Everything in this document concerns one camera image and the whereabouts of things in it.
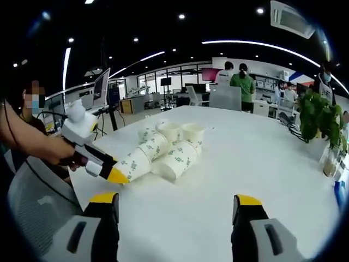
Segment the green shirt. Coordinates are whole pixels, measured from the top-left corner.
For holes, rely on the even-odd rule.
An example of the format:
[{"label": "green shirt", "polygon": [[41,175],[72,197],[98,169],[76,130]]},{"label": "green shirt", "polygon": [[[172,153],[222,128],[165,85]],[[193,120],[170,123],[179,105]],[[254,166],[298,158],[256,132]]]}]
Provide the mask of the green shirt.
[{"label": "green shirt", "polygon": [[246,75],[245,78],[240,78],[239,74],[234,74],[230,80],[230,86],[241,87],[241,101],[251,103],[252,96],[255,92],[255,80],[249,75]]}]

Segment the potted plant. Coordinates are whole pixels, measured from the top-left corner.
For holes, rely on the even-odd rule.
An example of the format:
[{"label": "potted plant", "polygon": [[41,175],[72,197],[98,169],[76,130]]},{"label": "potted plant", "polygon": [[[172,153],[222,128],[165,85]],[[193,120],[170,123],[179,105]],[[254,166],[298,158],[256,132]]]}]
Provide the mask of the potted plant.
[{"label": "potted plant", "polygon": [[328,143],[331,150],[347,150],[347,142],[341,135],[344,119],[339,105],[331,105],[326,98],[312,90],[306,92],[298,105],[303,139],[307,144],[318,144],[313,150],[317,155],[315,158],[320,160]]}]

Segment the ceiling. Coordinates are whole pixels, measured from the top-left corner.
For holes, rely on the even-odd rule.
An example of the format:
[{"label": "ceiling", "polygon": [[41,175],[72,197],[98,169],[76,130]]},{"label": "ceiling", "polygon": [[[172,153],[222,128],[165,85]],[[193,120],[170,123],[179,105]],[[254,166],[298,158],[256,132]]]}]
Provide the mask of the ceiling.
[{"label": "ceiling", "polygon": [[[224,7],[202,2],[161,5],[147,2],[137,7],[135,3],[115,0],[95,0],[89,5],[84,2],[26,1],[20,8],[17,3],[10,3],[13,5],[9,7],[11,11],[2,17],[3,24],[8,25],[3,33],[6,41],[3,41],[2,70],[9,86],[18,86],[23,75],[30,75],[45,86],[47,94],[62,90],[64,54],[68,47],[71,53],[67,88],[93,81],[96,76],[85,76],[87,71],[111,67],[112,74],[160,51],[165,53],[136,63],[117,76],[138,75],[172,64],[207,61],[220,53],[229,58],[277,64],[308,76],[318,72],[311,63],[280,50],[247,44],[201,44],[207,40],[257,41],[295,51],[317,63],[326,58],[318,34],[307,40],[270,25],[270,1],[233,1],[225,3]],[[306,1],[282,2],[295,6],[307,19],[321,25],[333,50],[333,60],[340,63],[333,74],[349,87],[346,74],[349,57],[342,41],[343,33],[338,32],[338,25],[345,21],[345,8],[336,10],[337,7],[329,4],[319,10],[321,6],[315,7]],[[265,9],[263,15],[257,14],[258,7]],[[185,14],[185,19],[180,20],[179,14]],[[68,42],[70,37],[74,38],[73,43]],[[135,37],[139,39],[137,43],[133,41]],[[24,59],[28,63],[21,65]],[[345,95],[340,87],[335,92]]]}]

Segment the person in green shirt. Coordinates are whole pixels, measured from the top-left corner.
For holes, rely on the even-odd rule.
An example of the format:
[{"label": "person in green shirt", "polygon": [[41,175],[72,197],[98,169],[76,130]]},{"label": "person in green shirt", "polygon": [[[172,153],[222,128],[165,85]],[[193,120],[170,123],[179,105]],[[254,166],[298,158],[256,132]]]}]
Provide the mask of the person in green shirt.
[{"label": "person in green shirt", "polygon": [[241,88],[241,110],[252,111],[252,94],[255,92],[255,80],[247,74],[247,65],[242,63],[239,67],[240,73],[234,74],[230,80],[230,86]]}]

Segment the white table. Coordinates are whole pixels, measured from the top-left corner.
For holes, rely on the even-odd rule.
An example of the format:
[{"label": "white table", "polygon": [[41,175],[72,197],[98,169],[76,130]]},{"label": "white table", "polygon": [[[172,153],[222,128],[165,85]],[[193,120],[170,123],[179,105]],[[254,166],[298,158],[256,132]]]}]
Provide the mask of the white table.
[{"label": "white table", "polygon": [[182,106],[121,128],[95,142],[118,159],[138,143],[137,130],[167,118],[207,127],[200,159],[175,184],[147,174],[119,186],[83,168],[71,172],[86,207],[99,192],[120,193],[119,261],[232,261],[233,196],[260,199],[313,256],[339,216],[333,182],[277,120],[216,108]]}]

